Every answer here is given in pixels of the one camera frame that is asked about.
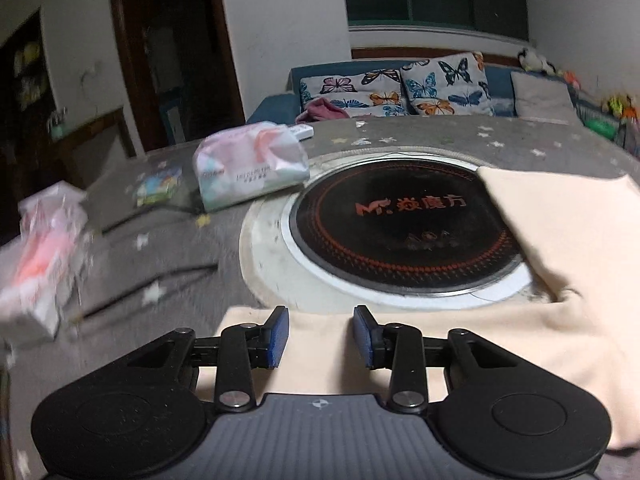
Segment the blue sofa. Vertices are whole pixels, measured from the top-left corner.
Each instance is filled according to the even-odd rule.
[[[356,75],[382,68],[397,68],[408,64],[406,59],[375,59],[345,61],[341,63],[326,63],[319,65],[299,66],[291,69],[289,74],[289,86],[292,93],[273,95],[265,98],[255,112],[249,117],[247,123],[258,123],[260,121],[272,121],[276,124],[294,124],[296,117],[302,111],[300,101],[300,80],[312,76],[331,75]],[[498,117],[515,117],[514,92],[511,84],[511,72],[522,72],[521,68],[509,66],[497,66],[486,64],[484,72],[489,83],[489,93],[494,101],[495,115]],[[574,106],[577,107],[578,116],[582,120],[585,115],[592,117],[600,114],[597,105],[580,99],[572,86],[569,86]]]

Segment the yellow star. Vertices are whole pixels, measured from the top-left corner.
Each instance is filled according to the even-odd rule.
[[[203,228],[205,225],[209,225],[211,223],[211,216],[209,215],[200,215],[196,218],[196,225],[200,228]]]

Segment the metal screw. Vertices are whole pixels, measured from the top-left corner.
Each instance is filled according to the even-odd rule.
[[[228,392],[221,394],[218,397],[218,400],[220,400],[222,404],[230,408],[240,408],[241,406],[244,406],[247,403],[249,403],[249,400],[251,400],[251,397],[249,397],[244,392],[240,392],[238,390],[230,390]]]
[[[404,392],[398,392],[392,397],[394,402],[398,406],[404,406],[405,408],[415,408],[420,406],[424,402],[424,397],[418,392],[412,392],[411,390],[405,390]]]

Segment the butterfly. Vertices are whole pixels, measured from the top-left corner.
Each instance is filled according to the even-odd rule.
[[[436,99],[434,102],[424,102],[416,105],[427,115],[453,115],[456,111],[451,107],[449,101]]]
[[[453,85],[453,83],[456,82],[456,78],[463,79],[467,83],[471,83],[471,76],[467,71],[469,68],[469,60],[466,57],[463,57],[460,60],[457,70],[453,68],[449,63],[445,63],[444,61],[439,61],[438,64],[444,71],[444,77],[447,80],[448,86]]]
[[[411,70],[414,66],[427,66],[431,62],[431,59],[423,59],[422,61],[414,61],[413,63],[409,63],[408,65],[404,65],[402,70]]]
[[[356,89],[351,84],[350,77],[327,77],[322,85],[321,94],[331,92],[355,92]]]
[[[478,63],[478,70],[484,70],[484,56],[482,56],[482,52],[473,52],[473,55]]]
[[[338,108],[369,108],[369,105],[361,103],[356,99],[349,99],[348,101],[347,99],[343,99],[341,101],[336,99],[331,101],[331,104],[336,105]]]
[[[303,82],[300,82],[300,98],[302,99],[303,105],[311,101],[311,92],[309,92],[306,83]]]
[[[422,85],[413,79],[407,79],[405,84],[408,86],[409,90],[414,93],[414,99],[436,97],[438,95],[435,72],[431,72],[426,77],[424,84]]]
[[[406,115],[406,111],[401,106],[383,106],[382,109],[385,111],[385,117],[395,117],[399,115]]]
[[[400,82],[400,73],[398,70],[393,70],[392,68],[385,68],[384,70],[372,70],[371,72],[367,72],[362,78],[362,84],[368,85],[369,83],[374,82],[381,75],[386,75],[389,79],[393,79],[396,83]]]
[[[400,104],[400,96],[398,95],[398,92],[391,92],[391,94],[388,94],[388,95],[386,93],[383,93],[382,95],[371,94],[369,96],[369,99],[373,101],[373,104],[375,106],[380,106],[386,103],[391,103],[395,105]]]
[[[450,95],[449,101],[461,106],[478,106],[481,98],[482,91],[478,90],[477,92],[473,92],[471,95]]]
[[[484,95],[486,95],[486,98],[491,99],[491,96],[489,95],[489,85],[484,81],[478,81],[478,84],[480,85],[480,88],[484,90]]]

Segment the butterfly pillow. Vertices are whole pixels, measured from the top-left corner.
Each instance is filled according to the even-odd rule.
[[[357,75],[307,77],[300,80],[302,105],[323,97],[350,117],[408,115],[398,70],[374,70]]]
[[[480,52],[453,54],[402,67],[412,107],[421,115],[493,115]]]

